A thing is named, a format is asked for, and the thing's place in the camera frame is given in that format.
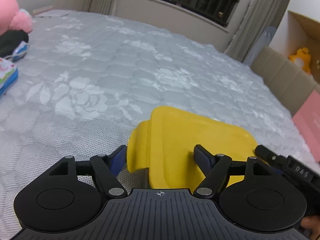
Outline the person's right hand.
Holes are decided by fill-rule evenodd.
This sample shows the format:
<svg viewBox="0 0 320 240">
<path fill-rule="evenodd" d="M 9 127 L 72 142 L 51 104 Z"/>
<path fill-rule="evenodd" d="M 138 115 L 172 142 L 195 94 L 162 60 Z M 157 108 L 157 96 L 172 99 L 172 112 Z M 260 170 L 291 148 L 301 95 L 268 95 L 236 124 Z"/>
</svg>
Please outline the person's right hand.
<svg viewBox="0 0 320 240">
<path fill-rule="evenodd" d="M 300 224 L 303 228 L 310 230 L 311 240 L 319 240 L 320 236 L 320 217 L 319 216 L 308 216 L 304 217 Z"/>
</svg>

